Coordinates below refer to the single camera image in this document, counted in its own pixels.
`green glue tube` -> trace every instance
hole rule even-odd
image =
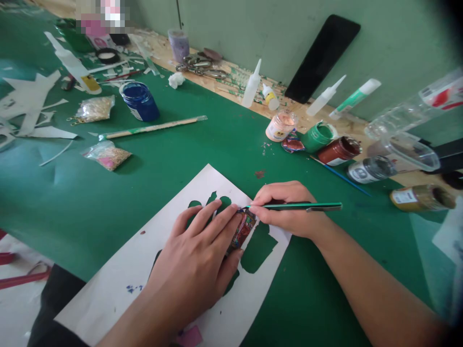
[[[331,112],[329,116],[334,120],[338,120],[341,118],[343,112],[349,112],[354,106],[358,105],[363,99],[373,93],[379,86],[381,86],[381,82],[375,79],[369,79],[363,86],[357,89],[333,112]]]

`black phone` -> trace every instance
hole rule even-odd
[[[309,101],[346,48],[360,31],[360,24],[332,14],[323,24],[285,96],[301,104]]]

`green paint jar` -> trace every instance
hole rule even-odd
[[[67,43],[76,52],[89,53],[94,52],[95,49],[88,41],[85,34],[77,29],[76,20],[72,18],[58,19],[54,26],[58,29],[59,33],[64,37]]]
[[[338,135],[336,129],[330,124],[322,121],[318,122],[307,133],[301,136],[301,141],[305,150],[309,153],[315,153],[319,149],[328,145],[331,140]]]

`red-brown paint jar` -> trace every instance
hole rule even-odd
[[[362,146],[352,137],[342,136],[318,152],[319,160],[326,165],[342,164],[362,153]]]

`white glue bottle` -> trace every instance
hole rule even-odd
[[[326,90],[320,94],[320,96],[310,105],[310,107],[307,109],[306,113],[309,116],[315,116],[318,111],[322,109],[323,106],[325,106],[328,101],[336,94],[336,88],[339,87],[341,82],[346,78],[346,75],[342,76],[339,81],[336,82],[335,85],[332,87],[326,88]]]
[[[354,106],[358,105],[363,99],[373,93],[381,82],[375,79],[369,79],[363,86],[357,89],[351,96],[349,96],[342,104],[340,104],[329,116],[338,120],[341,118],[343,112],[349,112]]]
[[[101,87],[85,66],[82,65],[81,61],[77,59],[71,51],[65,50],[51,33],[45,31],[45,35],[56,49],[56,56],[61,60],[68,72],[79,82],[81,87],[89,94],[100,94]]]
[[[262,93],[264,94],[265,102],[269,106],[270,111],[275,111],[280,106],[280,102],[276,98],[272,88],[270,88],[268,85],[265,85],[265,83],[262,85],[264,86]]]
[[[259,59],[259,62],[257,63],[256,70],[254,70],[254,73],[249,77],[249,81],[247,82],[245,94],[243,95],[243,99],[241,101],[241,105],[243,105],[246,108],[250,108],[252,105],[252,102],[254,101],[254,96],[256,96],[257,88],[259,87],[260,83],[260,75],[259,75],[259,70],[260,70],[260,62],[262,59]]]

